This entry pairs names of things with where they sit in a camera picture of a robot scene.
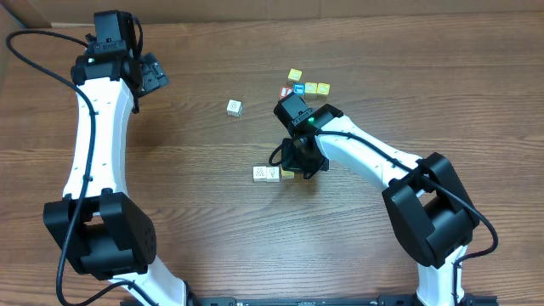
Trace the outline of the yellow front wooden block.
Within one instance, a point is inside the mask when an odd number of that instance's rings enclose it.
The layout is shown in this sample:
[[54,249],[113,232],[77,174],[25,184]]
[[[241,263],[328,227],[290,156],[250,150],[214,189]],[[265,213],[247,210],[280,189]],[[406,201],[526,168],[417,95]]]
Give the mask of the yellow front wooden block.
[[293,179],[293,178],[295,177],[295,173],[294,173],[294,172],[292,172],[292,171],[287,171],[287,170],[285,170],[285,169],[281,169],[280,173],[281,173],[281,177],[282,177],[283,179]]

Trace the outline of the red letter wooden block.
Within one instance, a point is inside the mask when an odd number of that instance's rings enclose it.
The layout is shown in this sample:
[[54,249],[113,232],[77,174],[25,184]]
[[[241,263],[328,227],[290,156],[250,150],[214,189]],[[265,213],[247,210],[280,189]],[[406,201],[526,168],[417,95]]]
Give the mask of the red letter wooden block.
[[281,181],[281,170],[279,167],[266,167],[266,182],[278,183]]

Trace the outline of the white M wooden block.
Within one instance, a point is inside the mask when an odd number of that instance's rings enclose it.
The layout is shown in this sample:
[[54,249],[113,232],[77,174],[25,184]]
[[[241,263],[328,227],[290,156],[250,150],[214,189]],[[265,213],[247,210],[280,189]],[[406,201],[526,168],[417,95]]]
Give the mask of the white M wooden block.
[[253,167],[252,177],[254,182],[266,182],[267,181],[267,167],[265,166]]

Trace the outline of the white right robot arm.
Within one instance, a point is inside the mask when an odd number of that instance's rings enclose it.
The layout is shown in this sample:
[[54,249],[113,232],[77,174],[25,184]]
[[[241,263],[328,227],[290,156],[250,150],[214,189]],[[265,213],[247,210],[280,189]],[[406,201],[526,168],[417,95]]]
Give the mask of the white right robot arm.
[[454,167],[439,153],[421,158],[383,143],[329,104],[315,110],[290,93],[274,108],[289,133],[278,148],[286,170],[306,179],[338,162],[382,194],[394,235],[416,262],[417,305],[459,305],[461,258],[480,219]]

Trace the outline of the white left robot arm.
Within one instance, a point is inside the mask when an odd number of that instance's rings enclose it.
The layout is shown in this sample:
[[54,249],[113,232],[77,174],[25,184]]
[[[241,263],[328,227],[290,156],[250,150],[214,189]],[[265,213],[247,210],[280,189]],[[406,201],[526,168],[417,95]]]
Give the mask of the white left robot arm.
[[94,16],[96,34],[71,69],[79,106],[71,173],[43,222],[61,249],[56,292],[66,264],[80,275],[125,288],[143,305],[186,305],[186,284],[158,258],[151,219],[130,199],[125,175],[128,122],[138,99],[168,83],[153,54],[143,54],[137,18],[111,10]]

